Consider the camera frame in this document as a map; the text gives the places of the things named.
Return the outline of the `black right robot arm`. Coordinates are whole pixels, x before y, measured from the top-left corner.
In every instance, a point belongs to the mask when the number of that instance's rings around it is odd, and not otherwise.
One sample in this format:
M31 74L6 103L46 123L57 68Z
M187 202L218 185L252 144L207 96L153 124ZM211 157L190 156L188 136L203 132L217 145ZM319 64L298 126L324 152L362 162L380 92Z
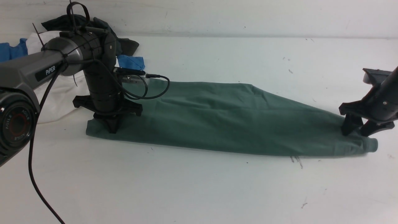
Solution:
M343 136L359 131L361 136L393 129L398 119L398 74L394 71L363 68L363 82L372 85L359 101L342 103L339 112L345 116Z

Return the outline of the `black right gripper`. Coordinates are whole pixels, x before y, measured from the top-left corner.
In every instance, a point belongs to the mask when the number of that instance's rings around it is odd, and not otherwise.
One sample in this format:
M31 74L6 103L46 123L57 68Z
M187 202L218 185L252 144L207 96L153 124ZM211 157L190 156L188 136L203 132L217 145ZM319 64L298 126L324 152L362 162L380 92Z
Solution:
M358 101L342 103L339 112L345 116L341 126L343 136L360 129L360 134L368 137L395 127L396 94L365 96Z

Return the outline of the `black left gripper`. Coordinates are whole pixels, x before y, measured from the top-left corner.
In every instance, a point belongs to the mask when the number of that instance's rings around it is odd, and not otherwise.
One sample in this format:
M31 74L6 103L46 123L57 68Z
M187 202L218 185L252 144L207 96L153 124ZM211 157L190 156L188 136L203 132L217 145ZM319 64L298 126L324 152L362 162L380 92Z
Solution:
M73 99L75 108L83 107L100 116L116 116L123 114L135 114L141 116L143 107L141 104L125 99L121 95L107 95L105 98L95 96L76 96ZM104 126L109 133L115 134L120 127L122 118L104 119Z

